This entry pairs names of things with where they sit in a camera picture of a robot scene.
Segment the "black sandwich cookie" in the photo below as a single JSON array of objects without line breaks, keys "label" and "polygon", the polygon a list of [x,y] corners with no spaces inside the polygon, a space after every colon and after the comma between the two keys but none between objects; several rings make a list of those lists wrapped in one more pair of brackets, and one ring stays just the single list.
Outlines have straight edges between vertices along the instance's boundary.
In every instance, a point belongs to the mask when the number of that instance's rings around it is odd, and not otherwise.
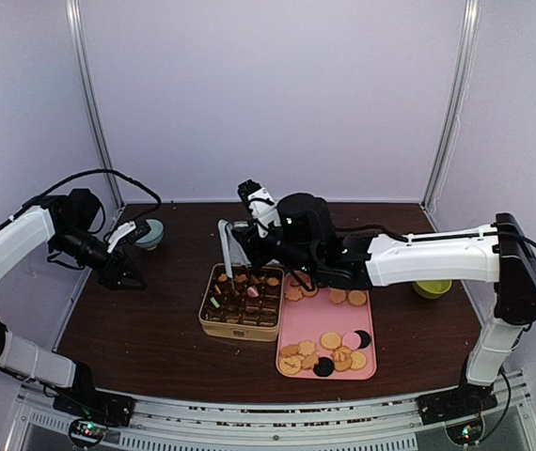
[{"label": "black sandwich cookie", "polygon": [[330,358],[320,357],[312,370],[317,377],[326,378],[335,372],[335,363]]},{"label": "black sandwich cookie", "polygon": [[372,337],[367,331],[356,330],[355,334],[357,335],[359,339],[359,344],[357,345],[358,350],[363,350],[370,346],[372,342]]}]

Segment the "black sandwich cookie bottom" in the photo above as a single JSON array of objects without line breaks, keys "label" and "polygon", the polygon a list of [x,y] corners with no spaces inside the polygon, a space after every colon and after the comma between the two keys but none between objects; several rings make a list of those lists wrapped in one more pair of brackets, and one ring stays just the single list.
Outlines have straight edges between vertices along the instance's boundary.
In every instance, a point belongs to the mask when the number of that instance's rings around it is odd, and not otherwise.
[{"label": "black sandwich cookie bottom", "polygon": [[335,372],[335,363],[330,358],[320,357],[312,370],[317,377],[326,378]]}]

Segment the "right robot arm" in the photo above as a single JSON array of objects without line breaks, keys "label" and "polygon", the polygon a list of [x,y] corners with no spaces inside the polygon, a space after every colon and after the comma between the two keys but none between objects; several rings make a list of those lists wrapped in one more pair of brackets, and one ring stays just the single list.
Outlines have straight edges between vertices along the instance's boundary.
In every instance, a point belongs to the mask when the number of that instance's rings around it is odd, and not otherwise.
[{"label": "right robot arm", "polygon": [[495,305],[465,360],[459,386],[449,394],[455,413],[471,413],[491,393],[519,335],[536,320],[536,256],[509,213],[476,228],[403,235],[382,225],[336,227],[327,202],[312,194],[274,200],[249,180],[240,185],[239,196],[249,220],[218,226],[227,266],[277,262],[293,275],[307,274],[312,288],[435,280],[494,284]]}]

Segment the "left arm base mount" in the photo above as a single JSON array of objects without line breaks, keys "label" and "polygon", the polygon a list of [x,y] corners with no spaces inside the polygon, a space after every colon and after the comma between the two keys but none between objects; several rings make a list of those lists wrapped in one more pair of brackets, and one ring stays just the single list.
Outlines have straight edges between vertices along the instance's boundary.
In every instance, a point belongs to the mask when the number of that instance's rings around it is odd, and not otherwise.
[{"label": "left arm base mount", "polygon": [[128,427],[134,407],[132,397],[107,392],[98,392],[92,399],[85,400],[76,394],[59,391],[53,401],[53,408],[57,411],[113,428]]}]

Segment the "swirl butter cookie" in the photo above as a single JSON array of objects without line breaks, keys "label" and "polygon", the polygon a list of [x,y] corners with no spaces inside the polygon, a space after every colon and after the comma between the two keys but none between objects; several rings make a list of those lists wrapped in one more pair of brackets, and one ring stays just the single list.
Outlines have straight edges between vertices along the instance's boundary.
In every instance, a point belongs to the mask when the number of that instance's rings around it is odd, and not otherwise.
[{"label": "swirl butter cookie", "polygon": [[346,346],[340,346],[333,350],[332,359],[334,362],[344,362],[351,358],[352,350]]}]

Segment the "silver tin lid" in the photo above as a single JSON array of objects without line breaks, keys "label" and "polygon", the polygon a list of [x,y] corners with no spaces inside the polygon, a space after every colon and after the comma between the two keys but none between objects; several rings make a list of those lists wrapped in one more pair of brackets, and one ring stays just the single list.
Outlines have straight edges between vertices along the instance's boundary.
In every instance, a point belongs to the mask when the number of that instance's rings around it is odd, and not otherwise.
[{"label": "silver tin lid", "polygon": [[235,239],[233,232],[242,231],[247,227],[247,222],[237,221],[234,223],[227,223],[227,243],[229,248],[229,260],[232,265],[237,266],[249,266],[250,262],[244,252],[242,245]]}]

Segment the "gold cookie tin box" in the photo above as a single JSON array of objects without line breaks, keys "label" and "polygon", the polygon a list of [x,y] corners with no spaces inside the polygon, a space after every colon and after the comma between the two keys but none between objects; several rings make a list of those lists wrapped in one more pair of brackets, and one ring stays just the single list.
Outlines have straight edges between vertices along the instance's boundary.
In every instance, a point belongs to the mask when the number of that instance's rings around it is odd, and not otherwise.
[{"label": "gold cookie tin box", "polygon": [[[235,266],[235,288],[232,288],[225,265],[214,265],[197,315],[203,332],[211,337],[255,342],[276,341],[284,276],[283,270],[275,266],[259,269]],[[260,296],[249,297],[249,287],[255,287]],[[211,297],[221,304],[220,308],[212,305]]]}]

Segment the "light blue ceramic bowl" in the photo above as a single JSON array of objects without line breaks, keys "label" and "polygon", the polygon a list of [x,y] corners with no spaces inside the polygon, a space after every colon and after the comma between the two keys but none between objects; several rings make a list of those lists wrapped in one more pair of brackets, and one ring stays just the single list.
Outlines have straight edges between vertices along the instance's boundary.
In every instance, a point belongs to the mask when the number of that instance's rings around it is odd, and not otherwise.
[{"label": "light blue ceramic bowl", "polygon": [[161,243],[164,237],[165,227],[164,224],[157,219],[147,219],[146,222],[150,227],[150,231],[138,239],[134,245],[139,249],[151,251],[156,249]]}]

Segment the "metal tongs white handle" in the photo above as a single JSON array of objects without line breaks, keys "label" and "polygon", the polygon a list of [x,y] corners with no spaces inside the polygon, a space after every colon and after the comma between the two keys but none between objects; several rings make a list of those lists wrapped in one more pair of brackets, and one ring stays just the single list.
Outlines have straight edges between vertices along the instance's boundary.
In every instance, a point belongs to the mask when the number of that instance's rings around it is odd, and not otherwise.
[{"label": "metal tongs white handle", "polygon": [[229,248],[227,243],[227,232],[226,225],[229,223],[227,220],[221,219],[218,221],[217,228],[218,234],[221,242],[222,256],[225,265],[226,275],[230,282],[232,288],[235,288],[234,284],[234,267],[237,265],[232,265],[229,260]]}]

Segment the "green plastic bowl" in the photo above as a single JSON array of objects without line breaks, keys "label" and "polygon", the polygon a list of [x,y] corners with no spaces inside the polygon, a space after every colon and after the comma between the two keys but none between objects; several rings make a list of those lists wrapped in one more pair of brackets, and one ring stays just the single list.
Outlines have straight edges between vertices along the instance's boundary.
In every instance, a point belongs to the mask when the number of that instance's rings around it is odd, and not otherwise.
[{"label": "green plastic bowl", "polygon": [[450,280],[418,281],[413,283],[413,289],[423,299],[435,300],[448,293],[452,287]]}]

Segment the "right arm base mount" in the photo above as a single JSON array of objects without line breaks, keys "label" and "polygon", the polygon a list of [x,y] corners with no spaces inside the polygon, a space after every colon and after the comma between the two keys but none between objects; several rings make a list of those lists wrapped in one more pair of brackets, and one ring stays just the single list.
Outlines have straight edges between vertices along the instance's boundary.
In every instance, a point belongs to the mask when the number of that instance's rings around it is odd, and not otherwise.
[{"label": "right arm base mount", "polygon": [[449,390],[417,398],[418,412],[424,426],[448,422],[495,408],[497,398],[492,395],[461,393]]}]

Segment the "pink plastic tray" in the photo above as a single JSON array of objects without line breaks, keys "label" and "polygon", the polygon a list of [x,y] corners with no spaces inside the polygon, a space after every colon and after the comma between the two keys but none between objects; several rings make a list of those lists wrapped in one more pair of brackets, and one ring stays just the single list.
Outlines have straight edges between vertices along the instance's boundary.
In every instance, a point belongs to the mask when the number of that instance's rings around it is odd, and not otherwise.
[{"label": "pink plastic tray", "polygon": [[[366,291],[345,291],[335,288],[303,289],[307,278],[300,274],[287,276],[284,281],[283,301],[276,350],[276,369],[280,357],[296,355],[302,360],[301,371],[292,379],[328,381],[365,381],[376,372],[377,359],[370,309]],[[353,350],[351,358],[334,362],[333,350],[343,346],[342,337],[356,330],[367,331],[372,342],[363,350]],[[317,377],[312,368],[320,357],[335,363],[335,372],[326,378]]]}]

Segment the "clock face round cookie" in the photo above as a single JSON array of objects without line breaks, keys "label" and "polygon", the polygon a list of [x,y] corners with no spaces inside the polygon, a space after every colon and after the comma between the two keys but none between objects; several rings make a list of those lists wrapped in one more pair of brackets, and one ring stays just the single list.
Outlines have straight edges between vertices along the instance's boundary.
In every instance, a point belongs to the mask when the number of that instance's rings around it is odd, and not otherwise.
[{"label": "clock face round cookie", "polygon": [[278,369],[285,376],[294,376],[301,371],[302,360],[296,355],[280,357]]}]

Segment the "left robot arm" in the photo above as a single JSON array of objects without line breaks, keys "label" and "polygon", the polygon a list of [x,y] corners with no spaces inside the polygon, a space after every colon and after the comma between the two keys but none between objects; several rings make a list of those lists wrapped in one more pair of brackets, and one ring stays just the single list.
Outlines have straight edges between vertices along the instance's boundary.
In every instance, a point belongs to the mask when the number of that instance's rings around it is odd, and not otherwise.
[{"label": "left robot arm", "polygon": [[26,331],[49,319],[43,302],[58,300],[66,285],[50,277],[38,283],[25,269],[28,261],[52,265],[71,257],[68,269],[92,270],[105,288],[146,288],[123,246],[149,232],[150,226],[136,215],[99,238],[92,226],[101,209],[90,190],[74,189],[66,195],[39,195],[0,225],[0,371],[51,386],[83,417],[102,409],[90,367],[35,343]]}]

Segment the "pink round cookie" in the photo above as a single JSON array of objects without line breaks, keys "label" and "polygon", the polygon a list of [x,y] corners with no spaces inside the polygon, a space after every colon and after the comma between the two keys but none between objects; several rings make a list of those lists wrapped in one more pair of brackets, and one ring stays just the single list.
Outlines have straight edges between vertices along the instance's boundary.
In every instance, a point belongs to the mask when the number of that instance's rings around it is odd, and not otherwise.
[{"label": "pink round cookie", "polygon": [[362,337],[357,332],[350,332],[342,337],[341,344],[350,350],[358,350],[362,345]]},{"label": "pink round cookie", "polygon": [[255,287],[249,287],[247,289],[247,294],[251,298],[258,298],[260,296],[258,290]]}]

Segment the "right aluminium frame post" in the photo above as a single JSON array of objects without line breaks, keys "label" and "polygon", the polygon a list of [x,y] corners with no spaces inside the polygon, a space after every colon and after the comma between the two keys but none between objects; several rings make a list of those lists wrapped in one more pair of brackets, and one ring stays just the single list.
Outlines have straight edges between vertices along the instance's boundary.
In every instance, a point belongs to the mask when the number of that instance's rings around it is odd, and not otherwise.
[{"label": "right aluminium frame post", "polygon": [[480,10],[480,1],[465,1],[462,29],[449,92],[448,106],[444,115],[431,174],[422,199],[422,207],[430,214],[435,212],[436,202],[443,190],[457,139],[457,132],[460,127],[462,105],[474,60],[474,47],[478,35]]}]

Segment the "black sandwich cookie right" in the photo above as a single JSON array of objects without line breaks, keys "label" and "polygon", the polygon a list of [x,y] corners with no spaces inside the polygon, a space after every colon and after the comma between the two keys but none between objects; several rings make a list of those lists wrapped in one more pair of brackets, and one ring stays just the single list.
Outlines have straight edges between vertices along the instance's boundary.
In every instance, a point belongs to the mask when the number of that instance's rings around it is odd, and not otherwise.
[{"label": "black sandwich cookie right", "polygon": [[370,346],[372,342],[372,337],[367,331],[356,330],[355,334],[357,335],[359,339],[359,344],[357,345],[358,350],[363,350]]}]

